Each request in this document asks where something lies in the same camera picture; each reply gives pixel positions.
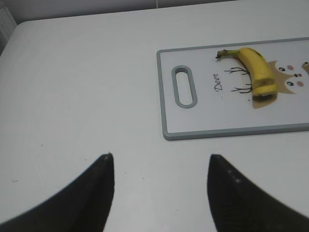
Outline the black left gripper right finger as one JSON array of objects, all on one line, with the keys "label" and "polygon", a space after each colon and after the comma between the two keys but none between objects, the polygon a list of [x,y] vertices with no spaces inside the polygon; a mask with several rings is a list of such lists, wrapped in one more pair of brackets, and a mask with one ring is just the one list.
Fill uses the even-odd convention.
[{"label": "black left gripper right finger", "polygon": [[307,232],[309,218],[249,180],[222,155],[210,156],[207,196],[219,232]]}]

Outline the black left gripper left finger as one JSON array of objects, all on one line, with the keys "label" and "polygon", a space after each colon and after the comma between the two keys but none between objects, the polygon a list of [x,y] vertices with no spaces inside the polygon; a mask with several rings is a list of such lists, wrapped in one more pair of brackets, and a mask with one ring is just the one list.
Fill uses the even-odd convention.
[{"label": "black left gripper left finger", "polygon": [[114,160],[101,155],[40,205],[2,223],[2,232],[101,232],[114,196]]}]

